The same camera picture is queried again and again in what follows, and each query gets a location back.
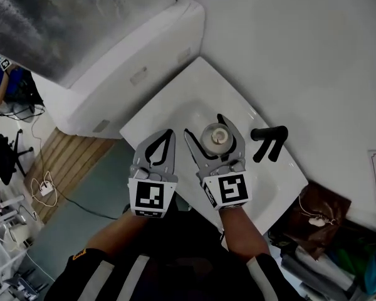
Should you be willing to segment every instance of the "orange tag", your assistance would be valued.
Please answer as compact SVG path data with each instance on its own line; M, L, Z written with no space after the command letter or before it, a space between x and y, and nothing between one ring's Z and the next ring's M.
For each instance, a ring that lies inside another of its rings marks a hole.
M81 252L78 252L76 255L73 256L73 261L79 258L81 255L86 254L86 248L84 248Z

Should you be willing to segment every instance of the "black chair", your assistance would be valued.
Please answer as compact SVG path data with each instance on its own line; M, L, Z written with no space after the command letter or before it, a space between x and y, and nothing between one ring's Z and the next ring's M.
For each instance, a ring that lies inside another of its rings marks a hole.
M5 184L8 185L13 176L13 173L16 172L15 165L17 164L19 171L25 177L26 173L19 161L19 157L32 152L33 147L30 147L28 150L22 152L17 152L18 149L18 137L23 133L22 129L17 131L17 136L15 138L14 148L12 148L13 142L8 144L8 137L0 134L0 179Z

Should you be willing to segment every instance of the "black faucet handle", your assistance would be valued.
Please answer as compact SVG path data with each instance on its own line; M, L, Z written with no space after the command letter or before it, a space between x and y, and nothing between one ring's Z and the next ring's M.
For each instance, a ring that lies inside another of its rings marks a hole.
M285 126L277 126L264 129L253 129L251 131L251 138L253 140L263 140L261 148L253 156L254 162L259 163L265 153L268 151L268 148L272 140L276 140L272 150L269 154L269 159L272 162L276 162L280 154L281 148L283 148L284 142L288 138L288 129Z

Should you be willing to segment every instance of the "ceramic sink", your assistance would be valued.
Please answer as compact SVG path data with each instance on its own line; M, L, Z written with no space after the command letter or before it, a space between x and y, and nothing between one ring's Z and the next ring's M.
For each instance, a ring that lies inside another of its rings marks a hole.
M253 199L244 209L258 230L265 233L287 210L308 184L305 176L285 147L277 162L260 163L252 156L262 142L250 138L254 128L268 127L250 104L203 58L197 58L168 83L120 131L136 149L149 135L161 129L172 129L176 136L175 170L179 182L177 193L205 218L222 229L219 213L213 210L196 177L198 167L184 139L184 129L197 138L217 114L226 116L246 142L246 170L253 178Z

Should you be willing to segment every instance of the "forearm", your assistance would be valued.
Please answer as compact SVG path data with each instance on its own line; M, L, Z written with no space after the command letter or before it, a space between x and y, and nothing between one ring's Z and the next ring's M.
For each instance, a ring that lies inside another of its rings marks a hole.
M96 248L113 258L137 237L148 220L133 215L129 210L92 237L86 248Z
M268 244L242 208L220 211L229 250L245 262L262 253L270 254Z
M8 81L9 81L9 74L4 72L3 78L1 79L1 84L0 84L0 105L3 102L4 96L6 95Z

